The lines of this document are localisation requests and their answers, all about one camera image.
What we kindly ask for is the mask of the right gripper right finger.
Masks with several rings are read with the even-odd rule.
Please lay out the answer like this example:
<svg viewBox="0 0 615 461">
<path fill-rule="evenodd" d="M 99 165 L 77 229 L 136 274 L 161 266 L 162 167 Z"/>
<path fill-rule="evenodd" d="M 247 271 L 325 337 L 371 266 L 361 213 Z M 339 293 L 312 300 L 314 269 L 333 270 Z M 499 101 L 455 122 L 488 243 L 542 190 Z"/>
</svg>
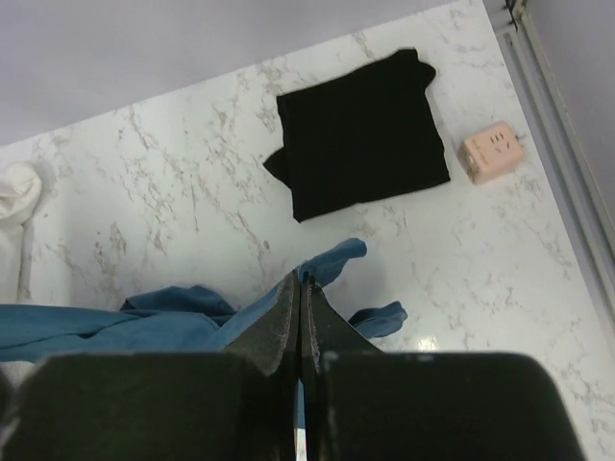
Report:
<svg viewBox="0 0 615 461">
<path fill-rule="evenodd" d="M 570 419 L 554 381 L 512 352 L 383 352 L 301 286 L 311 460 L 566 460 Z"/>
</svg>

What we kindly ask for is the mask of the blue t shirt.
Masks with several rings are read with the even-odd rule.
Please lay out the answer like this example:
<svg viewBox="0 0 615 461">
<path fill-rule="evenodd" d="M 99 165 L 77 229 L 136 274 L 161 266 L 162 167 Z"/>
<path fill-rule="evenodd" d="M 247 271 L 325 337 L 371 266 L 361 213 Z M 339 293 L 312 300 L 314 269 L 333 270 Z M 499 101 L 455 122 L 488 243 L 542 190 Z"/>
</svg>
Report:
<svg viewBox="0 0 615 461">
<path fill-rule="evenodd" d="M 366 254 L 364 241 L 347 239 L 304 261 L 240 310 L 202 285 L 135 295 L 114 311 L 4 304 L 1 359 L 36 363 L 66 353 L 219 352 L 267 314 L 294 311 L 293 291 L 302 282 L 314 279 L 325 287 Z"/>
</svg>

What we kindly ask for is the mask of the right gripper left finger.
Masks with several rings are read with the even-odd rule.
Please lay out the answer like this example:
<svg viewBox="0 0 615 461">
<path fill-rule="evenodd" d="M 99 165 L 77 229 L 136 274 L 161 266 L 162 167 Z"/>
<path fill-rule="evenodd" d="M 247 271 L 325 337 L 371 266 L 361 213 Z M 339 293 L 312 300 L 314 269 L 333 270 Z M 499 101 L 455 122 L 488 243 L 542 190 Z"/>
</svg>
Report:
<svg viewBox="0 0 615 461">
<path fill-rule="evenodd" d="M 12 396 L 5 460 L 292 460 L 300 283 L 219 352 L 51 357 Z"/>
</svg>

